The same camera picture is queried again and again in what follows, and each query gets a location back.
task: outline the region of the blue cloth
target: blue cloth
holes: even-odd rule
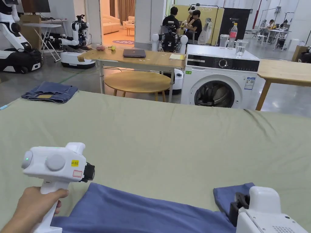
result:
[[[55,103],[66,103],[73,97],[77,90],[77,87],[44,81],[31,91],[26,92],[21,97],[28,100],[43,100]]]
[[[235,193],[249,195],[249,189],[255,186],[253,183],[247,183],[237,186],[229,186],[213,189],[215,203],[227,216],[229,216],[230,204],[234,202]]]
[[[91,183],[69,217],[54,217],[63,233],[235,233],[225,214],[145,198]]]

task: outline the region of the hand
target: hand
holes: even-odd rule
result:
[[[1,233],[29,233],[40,223],[52,206],[57,203],[55,214],[59,213],[61,206],[60,198],[65,198],[69,194],[68,190],[59,189],[56,192],[41,194],[40,187],[30,187],[25,189],[18,201],[13,218],[2,229]]]

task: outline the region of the white folding table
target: white folding table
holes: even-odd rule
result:
[[[269,39],[270,35],[271,35],[271,32],[276,32],[277,33],[277,36],[276,36],[276,41],[275,41],[275,44],[274,44],[274,47],[273,47],[273,51],[275,50],[276,46],[277,46],[277,42],[279,39],[283,39],[285,36],[283,37],[280,37],[281,34],[285,35],[287,33],[290,33],[291,31],[280,31],[280,30],[275,30],[275,29],[268,29],[269,31],[269,34],[268,34],[268,38],[267,40]]]
[[[42,46],[41,46],[41,49],[43,50],[43,53],[44,53],[44,50],[47,48],[50,52],[50,54],[53,56],[55,62],[58,62],[60,61],[60,56],[59,54],[56,52],[55,48],[53,47],[53,45],[51,44],[51,42],[48,41],[49,45],[51,46],[52,50],[55,52],[55,55],[53,54],[53,51],[51,51],[49,49],[49,47],[47,46],[47,44],[45,43],[45,39],[48,39],[50,37],[50,33],[51,33],[51,30],[52,28],[58,28],[58,27],[61,27],[60,24],[38,24],[38,23],[27,23],[27,24],[23,24],[24,26],[27,26],[27,27],[33,27],[34,31],[36,32],[36,34],[39,36],[40,40],[42,41]],[[37,32],[37,30],[35,29],[36,27],[38,28],[45,28],[45,31],[42,33],[43,34],[43,38],[42,36]]]
[[[66,19],[50,19],[50,20],[42,20],[41,23],[42,24],[57,24],[57,23],[61,23],[63,25],[65,34],[68,36],[68,31],[67,31],[67,27],[66,27],[66,22],[68,20]]]

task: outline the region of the yellow label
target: yellow label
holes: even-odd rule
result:
[[[52,97],[52,95],[39,95],[37,98],[39,98],[39,99],[49,99],[51,97]]]
[[[78,167],[79,166],[79,161],[78,160],[72,160],[71,161],[71,166],[72,167]]]

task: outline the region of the red pole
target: red pole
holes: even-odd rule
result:
[[[253,29],[255,28],[255,25],[256,25],[257,17],[258,17],[259,10],[260,10],[260,6],[261,6],[261,1],[262,1],[262,0],[260,0],[259,8],[258,8],[258,10],[257,10],[257,12],[256,12],[255,21],[254,21],[254,24],[253,24]]]

